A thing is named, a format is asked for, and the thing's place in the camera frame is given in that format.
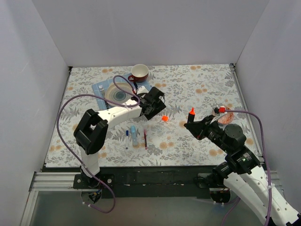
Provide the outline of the orange black highlighter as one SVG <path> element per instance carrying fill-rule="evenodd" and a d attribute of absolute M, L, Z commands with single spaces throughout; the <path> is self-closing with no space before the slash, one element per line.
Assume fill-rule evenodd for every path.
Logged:
<path fill-rule="evenodd" d="M 188 114 L 187 123 L 194 122 L 195 119 L 195 110 L 194 107 L 191 109 L 191 111 Z"/>

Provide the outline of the light blue highlighter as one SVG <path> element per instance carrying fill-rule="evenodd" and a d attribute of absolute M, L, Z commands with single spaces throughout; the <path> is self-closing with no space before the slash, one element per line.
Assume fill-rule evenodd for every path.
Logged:
<path fill-rule="evenodd" d="M 139 143 L 137 141 L 137 135 L 136 134 L 132 134 L 132 144 L 133 146 L 138 146 Z"/>

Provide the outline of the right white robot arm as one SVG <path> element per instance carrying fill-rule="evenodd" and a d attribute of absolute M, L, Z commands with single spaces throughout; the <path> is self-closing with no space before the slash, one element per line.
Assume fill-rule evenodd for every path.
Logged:
<path fill-rule="evenodd" d="M 222 129 L 213 115 L 195 121 L 192 114 L 184 126 L 196 139 L 207 138 L 227 154 L 225 162 L 207 176 L 216 186 L 232 190 L 265 226 L 301 224 L 300 213 L 272 185 L 258 158 L 245 146 L 240 126 L 228 124 Z"/>

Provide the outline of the pink pen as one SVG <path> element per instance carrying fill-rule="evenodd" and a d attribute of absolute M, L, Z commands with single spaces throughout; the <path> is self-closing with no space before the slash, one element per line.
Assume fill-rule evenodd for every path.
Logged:
<path fill-rule="evenodd" d="M 147 146 L 147 133 L 143 133 L 144 135 L 144 147 L 145 147 L 145 150 L 148 149 L 148 146 Z"/>

